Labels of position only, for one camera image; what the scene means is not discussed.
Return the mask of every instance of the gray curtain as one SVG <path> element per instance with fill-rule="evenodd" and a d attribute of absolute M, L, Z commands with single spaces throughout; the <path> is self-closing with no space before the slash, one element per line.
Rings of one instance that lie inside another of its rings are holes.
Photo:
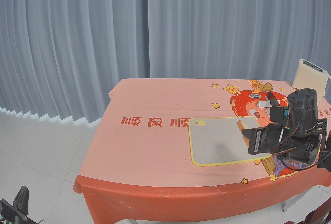
<path fill-rule="evenodd" d="M 331 0 L 148 0 L 148 13 L 152 78 L 293 81 L 300 58 L 331 74 Z"/>
<path fill-rule="evenodd" d="M 92 122 L 123 78 L 292 81 L 330 50 L 331 0 L 0 0 L 0 107 Z"/>
<path fill-rule="evenodd" d="M 0 0 L 0 107 L 100 118 L 123 78 L 149 77 L 146 0 Z"/>

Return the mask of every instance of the white floor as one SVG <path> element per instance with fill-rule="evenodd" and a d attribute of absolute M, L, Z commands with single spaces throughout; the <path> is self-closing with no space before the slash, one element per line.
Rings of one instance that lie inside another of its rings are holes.
<path fill-rule="evenodd" d="M 38 118 L 0 108 L 0 199 L 12 203 L 25 185 L 29 188 L 28 216 L 34 221 L 93 224 L 83 195 L 74 193 L 72 186 L 99 122 L 88 124 L 84 118 L 73 122 L 71 117 L 49 119 L 47 115 Z M 329 199 L 329 190 L 315 186 L 285 213 L 283 202 L 250 214 L 204 223 L 300 222 Z"/>

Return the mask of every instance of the yellow border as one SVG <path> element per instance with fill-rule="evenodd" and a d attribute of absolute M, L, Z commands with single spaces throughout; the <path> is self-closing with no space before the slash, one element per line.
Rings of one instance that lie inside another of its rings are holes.
<path fill-rule="evenodd" d="M 240 161 L 230 161 L 230 162 L 222 162 L 222 163 L 206 163 L 206 164 L 200 164 L 200 163 L 197 163 L 194 158 L 193 158 L 193 146 L 192 146 L 192 137 L 191 137 L 191 126 L 190 126 L 190 122 L 191 120 L 193 119 L 200 119 L 200 120 L 203 120 L 203 119 L 229 119 L 229 118 L 238 118 L 238 117 L 250 117 L 250 118 L 253 118 L 256 123 L 258 124 L 258 127 L 260 127 L 258 121 L 252 117 L 252 116 L 236 116 L 236 117 L 203 117 L 203 118 L 197 118 L 197 117 L 194 117 L 194 118 L 191 118 L 189 121 L 188 121 L 188 132 L 189 132 L 189 137 L 190 137 L 190 149 L 191 149 L 191 160 L 193 162 L 193 164 L 199 166 L 199 167 L 205 167 L 205 166 L 217 166 L 217 165 L 226 165 L 226 164 L 236 164 L 236 163 L 243 163 L 243 162 L 248 162 L 248 161 L 255 161 L 255 160 L 263 160 L 263 159 L 266 159 L 266 158 L 269 158 L 271 157 L 271 154 L 269 154 L 268 156 L 266 157 L 259 157 L 259 158 L 254 158 L 254 159 L 249 159 L 249 160 L 240 160 Z"/>

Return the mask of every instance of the table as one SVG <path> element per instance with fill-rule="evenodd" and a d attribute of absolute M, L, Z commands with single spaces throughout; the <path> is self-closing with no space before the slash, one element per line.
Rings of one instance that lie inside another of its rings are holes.
<path fill-rule="evenodd" d="M 254 115 L 269 122 L 272 91 L 281 105 L 294 91 L 284 81 L 125 79 L 111 101 L 74 183 L 96 224 L 122 219 L 203 221 L 240 215 L 287 200 L 314 185 L 329 186 L 325 169 L 293 172 L 273 156 L 260 161 L 197 166 L 188 120 Z M 330 119 L 323 99 L 319 116 Z"/>

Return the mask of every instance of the cartoon star face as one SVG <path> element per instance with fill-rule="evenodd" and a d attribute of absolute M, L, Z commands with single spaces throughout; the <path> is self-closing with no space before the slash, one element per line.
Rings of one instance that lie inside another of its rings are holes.
<path fill-rule="evenodd" d="M 254 117 L 261 127 L 267 126 L 270 123 L 270 107 L 258 108 L 258 102 L 252 101 L 246 104 L 247 113 Z"/>

